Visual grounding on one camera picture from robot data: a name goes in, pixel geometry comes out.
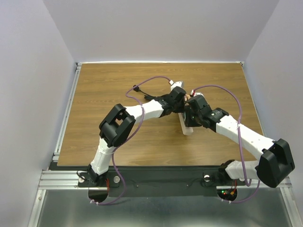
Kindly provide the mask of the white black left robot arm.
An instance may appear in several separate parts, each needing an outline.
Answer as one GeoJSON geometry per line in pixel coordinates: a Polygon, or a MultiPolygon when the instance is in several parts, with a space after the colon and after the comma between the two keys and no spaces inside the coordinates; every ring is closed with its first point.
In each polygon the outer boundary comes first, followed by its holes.
{"type": "Polygon", "coordinates": [[[127,141],[136,123],[142,124],[144,120],[184,111],[186,91],[182,82],[175,82],[170,89],[169,94],[155,97],[145,104],[127,107],[116,104],[110,110],[99,125],[98,149],[88,166],[89,181],[94,186],[101,186],[105,182],[104,173],[108,171],[112,154],[127,141]]]}

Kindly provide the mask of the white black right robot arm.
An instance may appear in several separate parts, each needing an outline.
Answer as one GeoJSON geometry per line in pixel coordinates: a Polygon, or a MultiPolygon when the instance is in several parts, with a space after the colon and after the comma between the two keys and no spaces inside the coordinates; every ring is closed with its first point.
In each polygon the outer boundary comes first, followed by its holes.
{"type": "Polygon", "coordinates": [[[185,105],[185,125],[204,127],[236,142],[247,150],[254,161],[229,160],[218,172],[218,180],[229,184],[233,180],[260,180],[268,187],[277,187],[294,169],[288,142],[273,140],[238,123],[221,108],[212,109],[202,94],[192,96],[185,105]]]}

